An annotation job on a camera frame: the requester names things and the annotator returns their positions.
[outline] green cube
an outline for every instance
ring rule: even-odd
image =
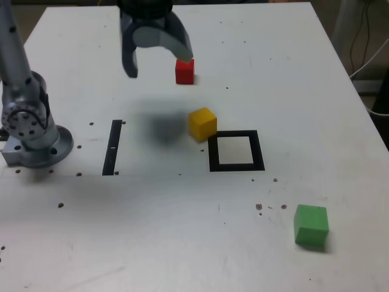
[[[297,206],[294,215],[294,237],[298,245],[324,246],[328,232],[325,207]]]

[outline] black cable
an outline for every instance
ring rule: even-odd
[[[353,39],[353,42],[351,43],[351,47],[350,47],[350,62],[351,62],[351,68],[352,68],[352,74],[355,72],[355,67],[354,67],[354,62],[353,62],[353,49],[354,49],[354,45],[355,45],[355,42],[359,36],[359,33],[360,33],[360,30],[362,29],[362,26],[363,26],[363,17],[365,16],[365,10],[368,6],[369,2],[367,1],[365,3],[365,6],[363,7],[362,9],[362,13],[361,13],[361,16],[360,16],[360,24],[359,24],[359,28],[355,34],[355,37]]]
[[[360,68],[365,64],[367,48],[368,48],[369,42],[370,42],[370,22],[369,22],[370,3],[371,3],[371,0],[368,0],[367,8],[365,10],[365,16],[366,16],[366,22],[367,22],[367,40],[366,40],[365,52],[363,53],[363,59],[362,59],[362,64],[360,65]]]

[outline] black square outline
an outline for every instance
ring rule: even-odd
[[[219,137],[249,137],[253,163],[220,164],[218,148]],[[256,130],[218,131],[215,135],[208,138],[208,156],[210,172],[252,172],[256,170],[265,170],[260,140]]]

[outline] yellow cube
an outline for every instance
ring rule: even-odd
[[[189,133],[198,141],[207,140],[217,131],[217,118],[208,108],[201,108],[189,114]]]

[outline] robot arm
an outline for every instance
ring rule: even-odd
[[[189,37],[171,11],[173,0],[119,0],[122,63],[136,78],[137,47],[162,46],[189,62]],[[8,165],[45,167],[65,158],[73,147],[71,133],[55,125],[46,83],[32,72],[10,0],[0,0],[0,76],[3,83],[1,123],[10,137],[2,151]]]
[[[129,77],[138,74],[137,47],[161,46],[188,63],[192,58],[189,37],[171,11],[173,0],[119,0],[122,63]]]

